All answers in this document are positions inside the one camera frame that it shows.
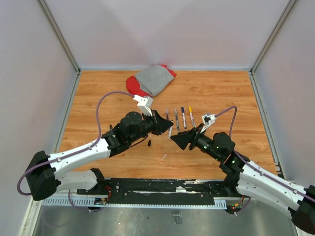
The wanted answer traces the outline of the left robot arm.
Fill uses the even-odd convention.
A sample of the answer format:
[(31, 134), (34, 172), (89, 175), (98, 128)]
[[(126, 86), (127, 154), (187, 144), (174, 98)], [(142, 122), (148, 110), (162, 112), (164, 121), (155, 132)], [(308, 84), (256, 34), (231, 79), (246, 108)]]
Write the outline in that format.
[(60, 153), (37, 152), (27, 167), (30, 173), (26, 175), (32, 198), (40, 201), (52, 196), (65, 187), (62, 178), (72, 170), (118, 155), (148, 134), (165, 133), (172, 124), (156, 110), (152, 111), (151, 116), (129, 112), (116, 126), (102, 134), (99, 140)]

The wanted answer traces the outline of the white marker blue tip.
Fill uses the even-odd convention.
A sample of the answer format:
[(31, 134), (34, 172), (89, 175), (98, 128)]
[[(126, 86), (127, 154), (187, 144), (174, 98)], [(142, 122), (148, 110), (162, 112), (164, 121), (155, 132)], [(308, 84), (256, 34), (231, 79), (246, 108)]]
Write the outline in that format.
[(187, 122), (186, 122), (185, 112), (182, 112), (182, 117), (183, 117), (183, 125), (184, 125), (184, 129), (187, 129)]

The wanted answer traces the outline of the angled white pen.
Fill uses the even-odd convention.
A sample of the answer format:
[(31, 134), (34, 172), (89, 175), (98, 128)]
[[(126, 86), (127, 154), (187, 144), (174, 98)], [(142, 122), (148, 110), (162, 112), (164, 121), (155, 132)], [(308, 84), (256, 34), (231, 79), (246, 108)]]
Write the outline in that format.
[(172, 127), (169, 129), (169, 133), (168, 133), (168, 139), (170, 140), (170, 137), (172, 135)]

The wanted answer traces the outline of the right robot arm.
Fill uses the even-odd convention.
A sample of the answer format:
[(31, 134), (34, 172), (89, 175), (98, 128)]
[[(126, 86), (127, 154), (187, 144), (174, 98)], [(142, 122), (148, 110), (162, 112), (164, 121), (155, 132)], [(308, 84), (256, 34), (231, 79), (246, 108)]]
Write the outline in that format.
[(239, 193), (259, 200), (289, 217), (299, 229), (315, 233), (315, 187), (304, 187), (274, 175), (235, 150), (225, 132), (209, 138), (201, 127), (170, 137), (182, 150), (199, 148), (219, 161), (226, 174), (223, 191), (233, 197)]

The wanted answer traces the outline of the white pen yellow end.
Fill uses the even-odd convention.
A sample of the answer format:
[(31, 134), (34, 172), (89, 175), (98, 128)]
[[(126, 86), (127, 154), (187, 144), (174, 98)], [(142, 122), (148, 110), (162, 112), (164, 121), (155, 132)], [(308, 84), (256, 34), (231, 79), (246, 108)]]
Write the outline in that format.
[(192, 123), (192, 127), (195, 128), (196, 125), (195, 125), (195, 122), (194, 122), (193, 113), (189, 113), (189, 115), (190, 115), (190, 120), (191, 120), (191, 123)]

